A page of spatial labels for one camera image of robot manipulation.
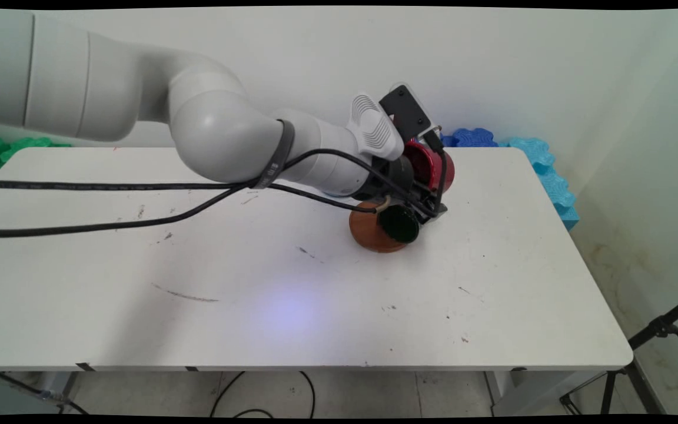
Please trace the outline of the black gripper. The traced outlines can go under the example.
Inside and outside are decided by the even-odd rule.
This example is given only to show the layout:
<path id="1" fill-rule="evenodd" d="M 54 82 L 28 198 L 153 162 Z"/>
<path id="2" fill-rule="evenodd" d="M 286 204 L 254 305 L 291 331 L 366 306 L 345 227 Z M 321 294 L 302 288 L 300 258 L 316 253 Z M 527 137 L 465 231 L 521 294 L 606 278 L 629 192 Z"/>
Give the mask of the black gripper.
<path id="1" fill-rule="evenodd" d="M 441 215 L 448 212 L 446 204 L 436 204 L 438 196 L 435 190 L 431 190 L 427 183 L 414 179 L 413 166 L 406 156 L 400 156 L 394 161 L 374 157 L 371 166 L 399 188 L 402 188 L 406 195 L 399 195 L 377 176 L 369 174 L 365 181 L 366 201 L 383 202 L 386 196 L 390 196 L 392 202 L 406 202 L 409 199 L 414 199 L 418 204 L 412 205 L 411 208 L 420 226 L 436 221 Z"/>

